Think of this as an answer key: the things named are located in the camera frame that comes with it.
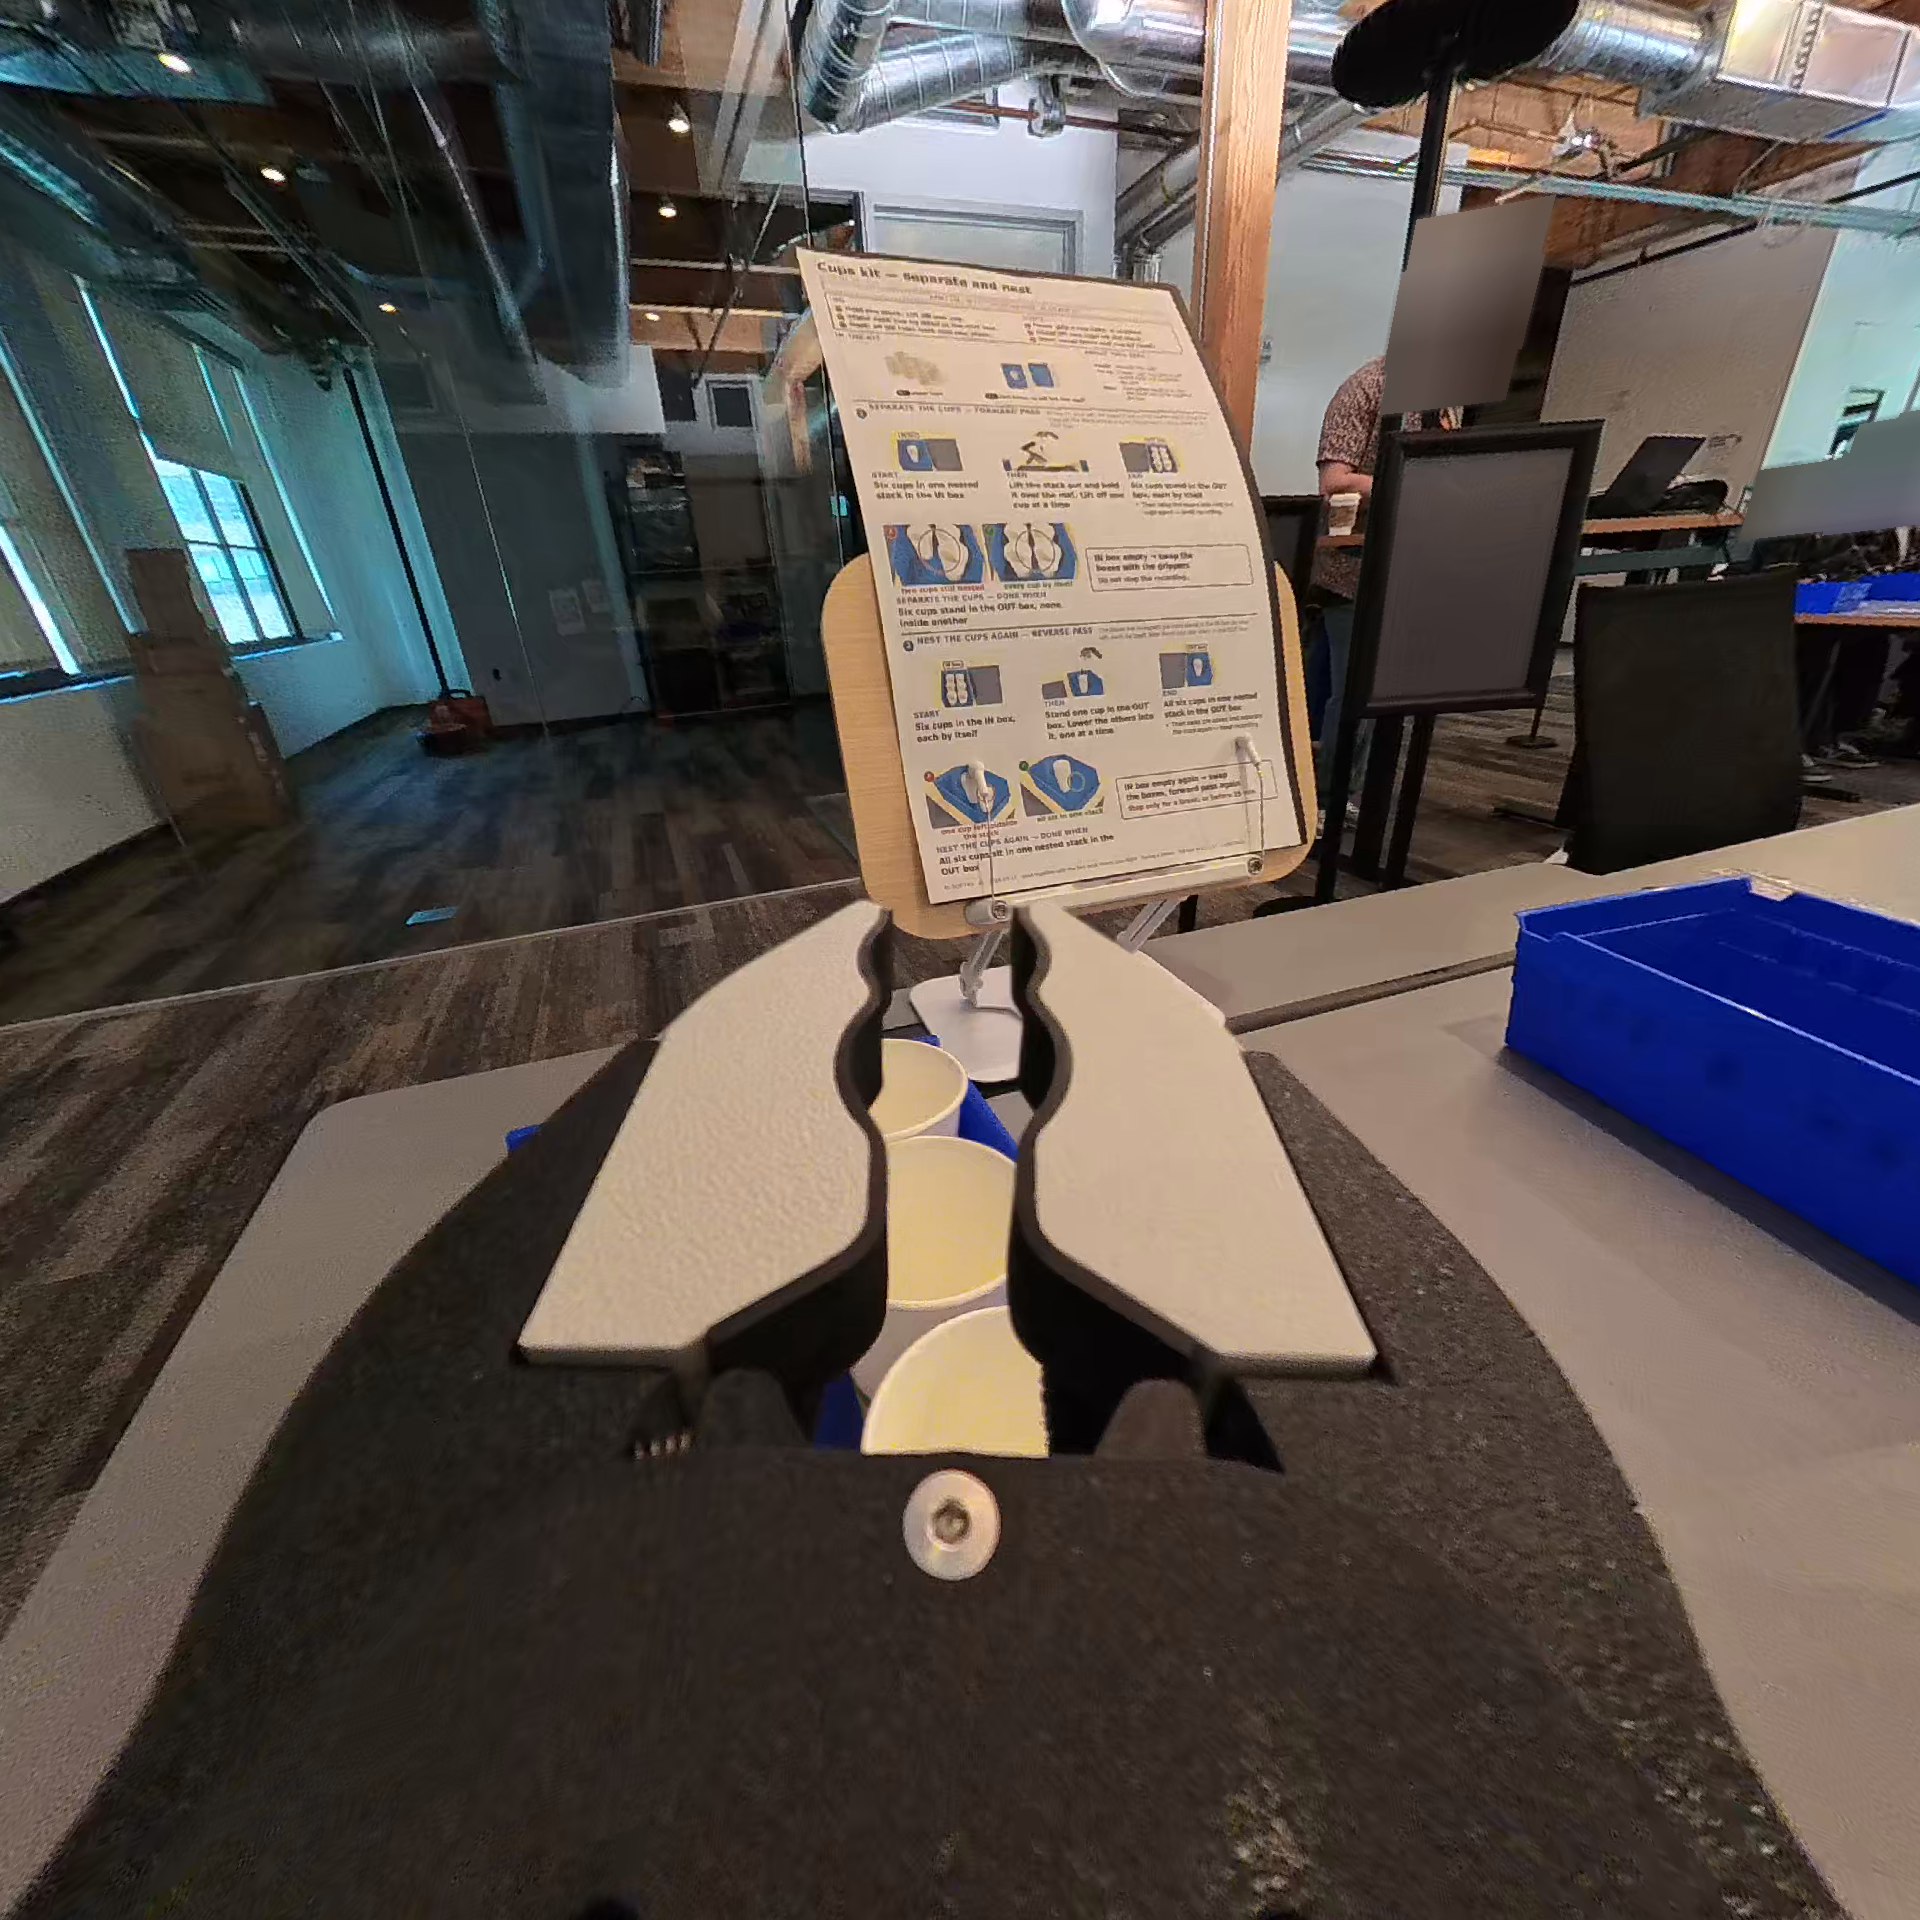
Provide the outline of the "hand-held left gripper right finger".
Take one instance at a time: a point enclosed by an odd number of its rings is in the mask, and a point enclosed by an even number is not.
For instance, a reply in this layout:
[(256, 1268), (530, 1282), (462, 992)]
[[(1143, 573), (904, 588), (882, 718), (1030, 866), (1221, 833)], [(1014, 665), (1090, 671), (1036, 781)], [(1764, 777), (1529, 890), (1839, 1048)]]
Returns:
[(1011, 938), (1009, 1314), (1047, 1387), (1360, 1379), (1379, 1348), (1221, 1010), (1053, 901)]

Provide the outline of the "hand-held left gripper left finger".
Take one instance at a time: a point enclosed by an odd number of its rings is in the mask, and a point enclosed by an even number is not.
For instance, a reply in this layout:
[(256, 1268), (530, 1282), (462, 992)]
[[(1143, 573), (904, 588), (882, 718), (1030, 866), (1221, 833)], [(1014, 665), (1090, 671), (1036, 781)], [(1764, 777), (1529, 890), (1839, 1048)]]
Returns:
[(726, 973), (658, 1036), (530, 1308), (530, 1366), (731, 1374), (796, 1411), (888, 1306), (888, 1149), (871, 1116), (894, 922), (855, 900)]

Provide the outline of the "white paper cup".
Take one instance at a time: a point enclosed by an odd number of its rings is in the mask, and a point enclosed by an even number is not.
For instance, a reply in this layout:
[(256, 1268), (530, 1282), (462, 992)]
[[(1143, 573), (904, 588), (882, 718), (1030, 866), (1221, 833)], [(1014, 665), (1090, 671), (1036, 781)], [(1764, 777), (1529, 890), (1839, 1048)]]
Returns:
[(885, 1333), (1004, 1301), (1015, 1163), (957, 1133), (885, 1148)]
[(954, 1314), (904, 1348), (875, 1383), (860, 1451), (1046, 1457), (1044, 1369), (1009, 1309)]
[(888, 1146), (956, 1137), (971, 1081), (957, 1058), (923, 1037), (880, 1039), (880, 1089), (871, 1117)]

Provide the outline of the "printed instruction sign board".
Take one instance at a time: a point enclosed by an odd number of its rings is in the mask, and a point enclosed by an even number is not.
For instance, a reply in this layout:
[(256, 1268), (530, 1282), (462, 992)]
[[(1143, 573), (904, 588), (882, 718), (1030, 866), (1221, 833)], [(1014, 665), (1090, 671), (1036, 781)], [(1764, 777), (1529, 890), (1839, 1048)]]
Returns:
[(925, 898), (1299, 845), (1274, 551), (1179, 293), (796, 260)]

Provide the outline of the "black display board stand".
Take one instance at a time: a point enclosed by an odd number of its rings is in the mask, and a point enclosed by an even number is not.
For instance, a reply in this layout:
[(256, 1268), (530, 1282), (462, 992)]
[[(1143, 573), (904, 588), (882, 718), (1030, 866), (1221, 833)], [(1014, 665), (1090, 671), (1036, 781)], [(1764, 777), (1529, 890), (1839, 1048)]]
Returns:
[(1518, 709), (1547, 686), (1604, 422), (1384, 429), (1321, 786), (1330, 901), (1366, 718)]

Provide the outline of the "black office chair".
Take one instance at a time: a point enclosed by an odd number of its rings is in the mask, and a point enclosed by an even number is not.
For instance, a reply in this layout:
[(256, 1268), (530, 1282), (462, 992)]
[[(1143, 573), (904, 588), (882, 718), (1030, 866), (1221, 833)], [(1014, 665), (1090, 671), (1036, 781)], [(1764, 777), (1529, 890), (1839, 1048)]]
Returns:
[(1565, 866), (1604, 875), (1800, 826), (1793, 611), (1788, 572), (1577, 590)]

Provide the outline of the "stack of cardboard boxes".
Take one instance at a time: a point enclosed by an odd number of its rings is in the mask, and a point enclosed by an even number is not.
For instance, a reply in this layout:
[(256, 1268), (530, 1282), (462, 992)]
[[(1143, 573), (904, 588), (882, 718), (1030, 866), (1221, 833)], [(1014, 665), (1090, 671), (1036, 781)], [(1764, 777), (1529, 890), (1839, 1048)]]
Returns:
[(296, 808), (273, 729), (210, 621), (187, 551), (131, 545), (125, 572), (137, 609), (131, 750), (169, 826), (191, 844), (285, 826)]

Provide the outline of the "small window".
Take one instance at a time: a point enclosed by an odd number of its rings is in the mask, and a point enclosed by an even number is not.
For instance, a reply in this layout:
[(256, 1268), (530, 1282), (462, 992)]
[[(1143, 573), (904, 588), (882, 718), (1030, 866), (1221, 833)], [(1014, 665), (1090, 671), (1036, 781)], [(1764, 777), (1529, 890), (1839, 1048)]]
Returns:
[(147, 456), (227, 647), (262, 651), (297, 641), (303, 633), (246, 485), (153, 446)]

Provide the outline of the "brown wooden table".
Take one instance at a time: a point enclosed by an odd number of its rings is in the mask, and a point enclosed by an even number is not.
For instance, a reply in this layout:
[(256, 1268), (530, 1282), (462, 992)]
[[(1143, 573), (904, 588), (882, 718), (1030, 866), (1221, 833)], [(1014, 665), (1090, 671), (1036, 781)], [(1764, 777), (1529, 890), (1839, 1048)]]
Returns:
[(1739, 510), (1725, 506), (1641, 515), (1595, 515), (1581, 524), (1580, 551), (1638, 554), (1687, 545), (1724, 547), (1737, 533), (1741, 519)]

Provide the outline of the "open black laptop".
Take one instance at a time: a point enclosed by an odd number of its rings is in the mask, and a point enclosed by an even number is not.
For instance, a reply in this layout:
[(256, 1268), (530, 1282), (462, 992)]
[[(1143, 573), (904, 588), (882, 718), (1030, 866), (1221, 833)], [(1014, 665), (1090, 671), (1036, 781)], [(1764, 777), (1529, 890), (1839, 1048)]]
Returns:
[(1646, 435), (1609, 481), (1589, 497), (1588, 515), (1595, 519), (1652, 515), (1703, 443), (1703, 435)]

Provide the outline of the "white board panel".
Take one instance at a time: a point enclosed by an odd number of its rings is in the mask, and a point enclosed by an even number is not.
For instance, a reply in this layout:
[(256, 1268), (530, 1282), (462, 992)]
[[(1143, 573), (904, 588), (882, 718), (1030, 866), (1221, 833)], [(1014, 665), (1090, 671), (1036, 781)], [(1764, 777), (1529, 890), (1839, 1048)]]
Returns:
[(1694, 435), (1683, 468), (1736, 500), (1764, 466), (1835, 233), (1767, 226), (1571, 283), (1543, 419), (1602, 419), (1595, 487), (1646, 438)]

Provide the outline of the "black round disc on pole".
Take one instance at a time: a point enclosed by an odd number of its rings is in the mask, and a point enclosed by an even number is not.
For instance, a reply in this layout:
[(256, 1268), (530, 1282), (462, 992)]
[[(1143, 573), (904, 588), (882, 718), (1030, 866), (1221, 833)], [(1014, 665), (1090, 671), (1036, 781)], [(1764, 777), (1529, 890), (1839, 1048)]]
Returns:
[(1575, 1), (1385, 1), (1342, 35), (1330, 82), (1346, 103), (1366, 116), (1421, 105), (1402, 263), (1438, 211), (1458, 87), (1537, 64), (1575, 11)]

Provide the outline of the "wooden post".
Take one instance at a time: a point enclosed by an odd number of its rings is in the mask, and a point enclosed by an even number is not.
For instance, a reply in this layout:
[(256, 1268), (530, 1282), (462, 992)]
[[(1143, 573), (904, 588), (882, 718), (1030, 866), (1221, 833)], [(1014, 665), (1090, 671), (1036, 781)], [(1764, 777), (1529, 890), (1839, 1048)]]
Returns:
[(1206, 10), (1189, 316), (1241, 456), (1257, 405), (1290, 24), (1290, 1)]

